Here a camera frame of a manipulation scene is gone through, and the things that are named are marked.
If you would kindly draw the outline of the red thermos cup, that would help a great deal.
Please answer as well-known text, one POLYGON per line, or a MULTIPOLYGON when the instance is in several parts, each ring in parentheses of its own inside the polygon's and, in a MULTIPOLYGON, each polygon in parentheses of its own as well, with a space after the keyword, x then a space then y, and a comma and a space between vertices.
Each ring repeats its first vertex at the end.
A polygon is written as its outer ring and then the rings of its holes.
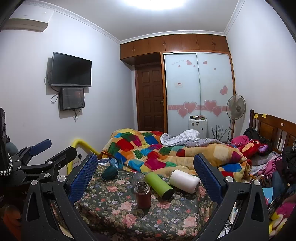
POLYGON ((151 189, 146 182, 139 182, 134 192, 139 208, 147 209, 151 206, 151 189))

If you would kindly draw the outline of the dark green cup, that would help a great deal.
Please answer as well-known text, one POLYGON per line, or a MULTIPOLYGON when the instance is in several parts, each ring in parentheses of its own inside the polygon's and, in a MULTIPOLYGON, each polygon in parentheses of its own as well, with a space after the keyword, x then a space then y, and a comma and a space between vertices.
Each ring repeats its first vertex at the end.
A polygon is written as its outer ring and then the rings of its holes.
POLYGON ((103 181, 110 181, 118 176, 118 170, 114 166, 108 166, 101 174, 103 181))

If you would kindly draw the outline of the light blue booklet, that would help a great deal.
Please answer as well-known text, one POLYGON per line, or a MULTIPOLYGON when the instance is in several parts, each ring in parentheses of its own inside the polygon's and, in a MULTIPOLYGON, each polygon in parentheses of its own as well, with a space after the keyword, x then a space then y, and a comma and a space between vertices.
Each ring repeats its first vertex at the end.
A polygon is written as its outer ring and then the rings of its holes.
POLYGON ((271 204, 273 200, 273 187, 263 188, 263 193, 268 204, 271 204))

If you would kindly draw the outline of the red plush toy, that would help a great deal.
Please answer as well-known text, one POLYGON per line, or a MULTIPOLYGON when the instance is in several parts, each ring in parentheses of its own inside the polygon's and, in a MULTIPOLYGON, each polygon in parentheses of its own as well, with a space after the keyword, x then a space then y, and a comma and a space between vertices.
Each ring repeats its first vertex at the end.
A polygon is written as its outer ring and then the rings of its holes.
POLYGON ((267 144, 262 144, 258 140, 250 140, 247 144, 242 147, 239 147, 240 152, 244 157, 250 159, 254 155, 264 153, 268 149, 267 144))

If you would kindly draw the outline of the clear glass jar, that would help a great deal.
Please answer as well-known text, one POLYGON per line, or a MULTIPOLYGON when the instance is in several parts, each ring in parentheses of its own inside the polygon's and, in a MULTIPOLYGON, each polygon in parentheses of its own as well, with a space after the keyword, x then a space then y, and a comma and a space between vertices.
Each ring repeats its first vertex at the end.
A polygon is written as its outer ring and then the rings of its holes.
POLYGON ((137 172, 132 176, 132 188, 134 189, 139 182, 145 182, 145 176, 143 173, 137 172))

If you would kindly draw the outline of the colourful patchwork blanket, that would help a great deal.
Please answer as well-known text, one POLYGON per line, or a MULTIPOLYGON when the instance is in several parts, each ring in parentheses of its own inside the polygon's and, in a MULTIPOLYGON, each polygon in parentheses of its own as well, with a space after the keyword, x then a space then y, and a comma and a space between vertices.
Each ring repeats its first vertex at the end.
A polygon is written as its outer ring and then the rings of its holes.
POLYGON ((160 141, 161 132, 136 131, 130 128, 116 130, 104 146, 104 157, 115 158, 118 166, 133 172, 155 172, 169 177, 175 170, 196 175, 193 159, 203 154, 223 176, 237 182, 250 180, 250 163, 236 148, 225 144, 208 144, 203 147, 166 147, 160 141))

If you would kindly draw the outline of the wooden headboard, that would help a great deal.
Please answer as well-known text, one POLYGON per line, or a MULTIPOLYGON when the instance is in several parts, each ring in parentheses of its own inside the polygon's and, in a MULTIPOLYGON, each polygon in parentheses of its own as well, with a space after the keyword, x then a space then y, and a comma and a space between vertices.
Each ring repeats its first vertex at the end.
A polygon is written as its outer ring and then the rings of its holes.
POLYGON ((250 110, 249 126, 258 134, 271 141, 274 152, 281 153, 284 148, 292 147, 295 142, 295 123, 265 113, 250 110))

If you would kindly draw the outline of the white grey striped cloth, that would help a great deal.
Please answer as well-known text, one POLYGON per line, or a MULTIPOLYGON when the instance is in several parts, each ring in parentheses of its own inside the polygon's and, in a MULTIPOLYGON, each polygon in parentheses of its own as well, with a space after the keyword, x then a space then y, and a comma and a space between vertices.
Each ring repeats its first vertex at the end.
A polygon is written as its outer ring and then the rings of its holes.
POLYGON ((160 137, 160 142, 165 147, 184 146, 192 147, 206 147, 209 144, 222 144, 223 142, 214 138, 199 138, 200 133, 197 130, 186 130, 177 136, 163 133, 160 137))

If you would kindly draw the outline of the standing electric fan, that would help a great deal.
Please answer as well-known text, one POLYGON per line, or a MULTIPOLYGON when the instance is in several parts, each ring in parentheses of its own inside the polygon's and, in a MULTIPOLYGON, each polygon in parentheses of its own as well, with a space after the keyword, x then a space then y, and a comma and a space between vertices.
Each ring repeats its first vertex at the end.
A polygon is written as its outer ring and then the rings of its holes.
POLYGON ((243 117, 246 111, 246 102, 243 96, 234 94, 228 99, 226 106, 227 116, 230 118, 229 134, 227 142, 233 137, 235 121, 243 117))

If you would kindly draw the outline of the brown wooden door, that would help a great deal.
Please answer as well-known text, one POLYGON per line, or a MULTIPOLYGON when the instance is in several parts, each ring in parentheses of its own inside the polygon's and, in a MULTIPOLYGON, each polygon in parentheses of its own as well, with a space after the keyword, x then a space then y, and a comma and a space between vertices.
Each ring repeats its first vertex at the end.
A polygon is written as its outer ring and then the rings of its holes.
POLYGON ((135 67, 137 124, 141 131, 165 131, 164 87, 160 63, 135 67))

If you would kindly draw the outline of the white air conditioner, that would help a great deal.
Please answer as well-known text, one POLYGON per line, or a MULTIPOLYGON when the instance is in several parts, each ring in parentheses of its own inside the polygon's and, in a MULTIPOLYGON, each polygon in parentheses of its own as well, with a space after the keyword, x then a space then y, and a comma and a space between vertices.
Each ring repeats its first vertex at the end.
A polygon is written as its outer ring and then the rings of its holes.
POLYGON ((39 13, 14 12, 4 24, 4 30, 26 30, 34 32, 44 32, 48 27, 54 11, 41 11, 39 13))

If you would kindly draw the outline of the white sliding wardrobe with hearts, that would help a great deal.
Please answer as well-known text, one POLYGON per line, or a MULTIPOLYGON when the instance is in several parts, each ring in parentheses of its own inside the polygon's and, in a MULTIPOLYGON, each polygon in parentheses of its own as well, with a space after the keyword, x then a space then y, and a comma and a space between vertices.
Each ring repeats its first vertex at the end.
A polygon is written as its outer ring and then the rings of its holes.
POLYGON ((228 99, 234 94, 230 57, 218 53, 165 54, 167 132, 177 136, 188 130, 189 119, 208 120, 229 128, 228 99))

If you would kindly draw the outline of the yellow padded bed rail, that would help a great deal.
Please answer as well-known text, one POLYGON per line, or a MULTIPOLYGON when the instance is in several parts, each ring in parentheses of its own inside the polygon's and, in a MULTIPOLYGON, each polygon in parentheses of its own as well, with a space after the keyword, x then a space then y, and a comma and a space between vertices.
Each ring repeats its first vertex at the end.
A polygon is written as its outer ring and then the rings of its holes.
MULTIPOLYGON (((72 144, 71 147, 74 147, 76 150, 82 150, 83 152, 89 154, 89 153, 93 153, 96 156, 100 156, 100 152, 97 151, 94 147, 92 147, 90 144, 88 144, 88 142, 77 138, 75 139, 72 144)), ((67 164, 67 175, 69 175, 71 173, 73 169, 73 161, 71 161, 70 163, 67 164)))

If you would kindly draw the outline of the small black wall monitor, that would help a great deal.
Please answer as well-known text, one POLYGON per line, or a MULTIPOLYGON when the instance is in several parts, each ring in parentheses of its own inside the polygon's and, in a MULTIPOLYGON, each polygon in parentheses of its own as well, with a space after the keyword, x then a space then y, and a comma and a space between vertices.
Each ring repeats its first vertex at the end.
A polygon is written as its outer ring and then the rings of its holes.
POLYGON ((84 88, 61 88, 59 92, 60 111, 85 107, 84 88))

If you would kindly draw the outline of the black wall television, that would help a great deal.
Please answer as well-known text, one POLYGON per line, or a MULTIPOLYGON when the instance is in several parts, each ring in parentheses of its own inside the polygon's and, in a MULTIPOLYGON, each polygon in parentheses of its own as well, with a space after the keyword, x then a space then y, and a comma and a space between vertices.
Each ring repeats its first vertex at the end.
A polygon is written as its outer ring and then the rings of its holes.
POLYGON ((51 86, 91 87, 92 61, 80 57, 53 52, 51 86))

